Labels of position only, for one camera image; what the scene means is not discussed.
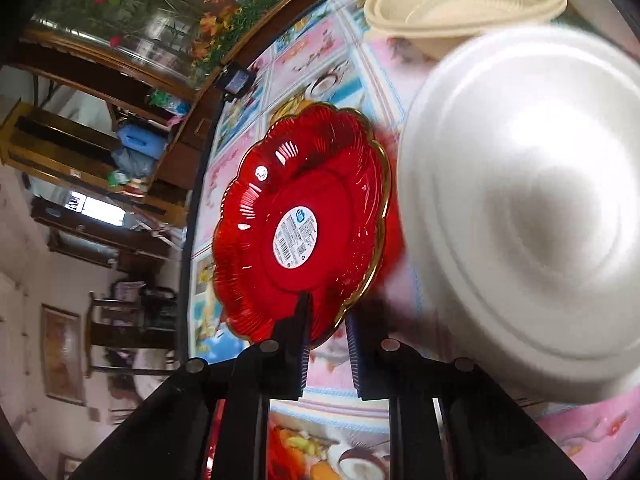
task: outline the red glass plate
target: red glass plate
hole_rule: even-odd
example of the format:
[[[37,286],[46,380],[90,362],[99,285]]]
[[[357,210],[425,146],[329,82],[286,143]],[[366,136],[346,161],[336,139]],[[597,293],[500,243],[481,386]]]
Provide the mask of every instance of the red glass plate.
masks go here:
[[[214,290],[238,336],[259,342],[306,290],[312,345],[373,281],[391,188],[385,152],[357,110],[314,104],[244,156],[213,237]]]

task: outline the framed picture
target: framed picture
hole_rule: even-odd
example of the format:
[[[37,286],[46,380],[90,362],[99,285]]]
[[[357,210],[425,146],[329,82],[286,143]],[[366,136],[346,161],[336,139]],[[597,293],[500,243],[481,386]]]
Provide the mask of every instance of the framed picture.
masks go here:
[[[45,394],[84,406],[80,316],[43,304],[40,334]]]
[[[58,478],[57,480],[68,480],[73,471],[78,468],[82,460],[60,453],[58,458]]]

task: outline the chair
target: chair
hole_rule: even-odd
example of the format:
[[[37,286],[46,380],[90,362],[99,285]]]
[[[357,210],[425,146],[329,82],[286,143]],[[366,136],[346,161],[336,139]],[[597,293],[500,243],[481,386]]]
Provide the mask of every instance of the chair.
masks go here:
[[[146,328],[144,310],[137,303],[118,300],[98,300],[89,293],[89,310],[84,320],[84,352],[86,354],[85,377],[92,372],[123,375],[170,375],[173,370],[97,366],[92,361],[92,347],[107,348],[162,348],[175,350],[175,330]],[[97,308],[100,317],[110,324],[94,320]]]

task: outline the white wall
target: white wall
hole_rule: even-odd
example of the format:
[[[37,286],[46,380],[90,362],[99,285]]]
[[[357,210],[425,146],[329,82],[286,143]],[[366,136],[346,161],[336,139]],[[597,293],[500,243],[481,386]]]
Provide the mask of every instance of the white wall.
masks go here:
[[[85,406],[45,396],[41,304],[84,316],[89,292],[107,295],[109,284],[122,274],[49,253],[29,216],[17,174],[5,166],[0,167],[0,248],[0,404],[34,462],[53,479],[60,452],[85,458],[113,427],[105,422],[109,393],[104,374],[84,380],[86,406],[100,409],[101,422],[91,422]]]
[[[116,136],[111,129],[111,116],[107,104],[102,99],[84,92],[74,92],[57,114],[104,134]]]
[[[38,77],[38,102],[41,103],[49,91],[49,80]],[[75,90],[68,87],[60,88],[45,107],[45,110],[57,114],[65,103],[71,98]],[[26,70],[20,70],[12,66],[3,66],[0,69],[0,95],[21,99],[33,104],[33,77]]]
[[[175,292],[180,290],[181,256],[182,253],[179,253],[174,249],[169,250],[169,257],[171,259],[164,263],[162,269],[160,269],[160,272],[156,276],[156,283],[159,286],[167,286],[172,288]]]

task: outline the beige bowl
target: beige bowl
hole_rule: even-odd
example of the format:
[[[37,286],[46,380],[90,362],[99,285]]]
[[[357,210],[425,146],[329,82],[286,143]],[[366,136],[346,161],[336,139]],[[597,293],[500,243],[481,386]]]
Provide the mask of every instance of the beige bowl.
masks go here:
[[[407,38],[439,59],[486,30],[546,23],[565,8],[566,0],[367,0],[364,13],[378,33]]]

